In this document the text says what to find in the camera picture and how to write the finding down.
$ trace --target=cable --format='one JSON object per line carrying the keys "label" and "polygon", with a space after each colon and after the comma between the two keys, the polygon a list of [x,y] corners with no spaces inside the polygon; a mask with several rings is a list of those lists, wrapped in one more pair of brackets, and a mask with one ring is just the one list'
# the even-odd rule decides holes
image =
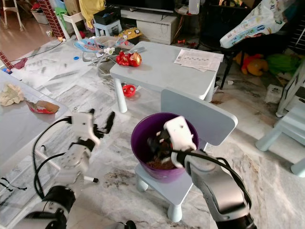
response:
{"label": "cable", "polygon": [[35,173],[35,176],[34,176],[34,188],[35,188],[35,190],[36,190],[36,193],[40,196],[41,199],[44,198],[43,190],[41,190],[41,193],[38,193],[38,189],[37,189],[37,186],[36,186],[36,185],[37,185],[37,181],[39,180],[39,176],[38,176],[39,171],[41,170],[42,166],[43,166],[44,164],[46,164],[48,161],[50,161],[51,159],[56,158],[56,157],[58,157],[58,156],[62,156],[62,155],[64,155],[64,154],[65,154],[65,153],[53,155],[53,156],[51,156],[51,157],[45,159],[45,160],[41,163],[41,165],[38,167],[37,172]]}
{"label": "cable", "polygon": [[36,55],[42,54],[42,53],[44,53],[44,52],[50,51],[50,50],[52,50],[52,49],[55,49],[55,48],[56,48],[57,46],[59,46],[61,43],[62,43],[62,42],[60,42],[59,44],[57,44],[57,45],[56,45],[56,46],[54,46],[53,48],[50,48],[50,49],[48,49],[48,50],[46,50],[46,51],[43,51],[43,52],[40,52],[40,53],[34,54],[34,55],[32,55],[32,56],[24,57],[24,58],[30,58],[30,57],[33,57],[33,56],[36,56]]}
{"label": "cable", "polygon": [[[66,117],[66,118],[63,118],[63,119],[60,119],[60,120],[57,120],[55,123],[51,124],[46,130],[44,130],[44,131],[38,136],[38,138],[36,139],[36,141],[35,141],[35,143],[34,143],[34,145],[33,145],[33,148],[32,148],[32,159],[33,159],[33,167],[34,167],[34,173],[35,173],[35,174],[37,173],[37,165],[36,165],[36,160],[35,160],[35,148],[36,148],[36,145],[37,145],[38,141],[41,139],[41,137],[42,137],[42,136],[43,136],[52,126],[56,125],[56,124],[59,123],[59,122],[63,122],[63,121],[66,121],[66,122],[68,122],[68,123],[71,123],[71,116]],[[37,184],[38,184],[38,186],[39,186],[40,191],[36,188],[36,189],[35,189],[35,190],[36,190],[36,193],[37,193],[40,197],[41,197],[41,195],[44,196],[44,194],[43,194],[43,189],[42,189],[42,186],[41,186],[39,177],[38,177],[38,179],[37,179]]]}
{"label": "cable", "polygon": [[227,165],[229,164],[224,158],[222,157],[219,157],[221,160],[223,160],[225,162],[222,163],[220,161],[218,161],[217,159],[213,158],[213,157],[210,157],[210,156],[206,156],[206,155],[201,155],[201,154],[197,154],[197,153],[192,153],[192,152],[188,152],[188,151],[179,151],[179,150],[174,150],[174,149],[169,149],[171,150],[172,152],[175,152],[175,153],[178,153],[178,154],[185,154],[185,155],[190,155],[190,156],[196,156],[196,157],[200,157],[202,159],[205,159],[205,160],[208,160],[208,161],[211,161],[211,162],[214,162],[215,164],[218,164],[220,165],[221,167],[227,169],[234,181],[237,183],[237,185],[239,186],[239,188],[243,191],[244,193],[244,198],[246,199],[246,202],[248,203],[249,205],[249,208],[251,209],[251,206],[252,206],[252,201],[251,201],[251,198],[250,198],[250,195],[249,193],[247,192],[247,190],[245,189],[245,185],[243,183],[243,180],[240,178],[240,176],[230,167],[230,165]]}
{"label": "cable", "polygon": [[15,187],[15,188],[18,188],[19,190],[25,191],[25,190],[28,189],[27,187],[17,187],[17,186],[12,185],[5,177],[2,177],[1,179],[2,179],[2,180],[5,180],[6,182],[8,182],[8,184],[9,184],[10,186]]}

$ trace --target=red cloth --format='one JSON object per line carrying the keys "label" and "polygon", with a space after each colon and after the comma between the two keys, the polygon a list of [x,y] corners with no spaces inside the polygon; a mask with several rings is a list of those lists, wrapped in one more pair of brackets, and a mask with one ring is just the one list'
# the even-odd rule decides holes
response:
{"label": "red cloth", "polygon": [[27,60],[28,58],[23,58],[21,61],[19,61],[17,64],[14,65],[14,68],[17,69],[23,68]]}
{"label": "red cloth", "polygon": [[40,4],[39,3],[34,3],[33,6],[32,6],[32,10],[35,10],[35,9],[39,9],[40,8]]}

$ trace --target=tv stand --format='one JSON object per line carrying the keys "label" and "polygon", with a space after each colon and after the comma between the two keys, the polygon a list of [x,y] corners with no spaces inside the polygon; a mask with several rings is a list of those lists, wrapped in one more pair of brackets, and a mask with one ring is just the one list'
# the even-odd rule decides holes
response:
{"label": "tv stand", "polygon": [[122,18],[134,19],[137,28],[143,33],[141,41],[171,44],[178,27],[178,18],[167,13],[151,12],[147,10],[121,10]]}

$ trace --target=stool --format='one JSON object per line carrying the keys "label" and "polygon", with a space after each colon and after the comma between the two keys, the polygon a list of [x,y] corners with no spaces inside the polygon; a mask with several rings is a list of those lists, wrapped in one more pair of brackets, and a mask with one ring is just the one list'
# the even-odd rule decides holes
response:
{"label": "stool", "polygon": [[[63,34],[65,35],[65,38],[66,39],[70,39],[70,35],[68,34],[68,32],[66,31],[65,27],[63,26],[61,19],[59,18],[58,15],[56,15],[56,17],[57,17],[57,20],[59,22],[59,25],[61,26]],[[80,32],[79,32],[79,30],[78,30],[78,28],[76,26],[76,23],[85,19],[83,17],[83,15],[81,14],[81,12],[73,14],[72,16],[68,16],[68,15],[63,14],[62,17],[63,17],[64,21],[69,22],[69,23],[72,24],[74,32],[75,32],[75,35],[76,35],[76,38],[77,38],[77,40],[80,41],[82,38],[81,38],[81,34],[80,34]]]}
{"label": "stool", "polygon": [[122,32],[122,26],[120,23],[120,20],[116,20],[115,22],[109,24],[109,25],[102,25],[102,24],[98,24],[95,22],[94,19],[94,29],[95,29],[95,36],[99,37],[100,36],[100,30],[104,30],[105,31],[105,35],[106,36],[110,36],[109,30],[112,30],[113,27],[118,26],[119,27],[119,32]]}
{"label": "stool", "polygon": [[[282,119],[280,119],[274,128],[259,139],[255,145],[261,151],[266,151],[284,133],[299,143],[305,145],[305,104],[296,104]],[[291,171],[299,176],[305,177],[305,158],[291,166]]]}
{"label": "stool", "polygon": [[179,222],[182,219],[181,204],[193,185],[191,177],[184,172],[175,181],[165,184],[150,176],[140,164],[136,166],[134,171],[137,175],[138,191],[144,192],[148,186],[156,190],[170,203],[167,210],[168,218],[173,222]]}

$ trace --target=purple bucket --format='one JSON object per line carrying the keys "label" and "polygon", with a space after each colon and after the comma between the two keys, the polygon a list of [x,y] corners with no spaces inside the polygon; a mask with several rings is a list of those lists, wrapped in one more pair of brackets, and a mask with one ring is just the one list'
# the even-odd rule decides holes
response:
{"label": "purple bucket", "polygon": [[[148,147],[147,139],[155,137],[157,132],[163,130],[164,124],[175,117],[178,117],[178,115],[172,113],[153,114],[140,121],[132,132],[131,145],[134,155],[146,172],[162,183],[170,183],[176,180],[184,172],[184,168],[156,169],[148,166],[146,162],[151,160],[153,153]],[[193,142],[198,147],[198,134],[189,121],[186,120],[186,123],[193,134]]]}

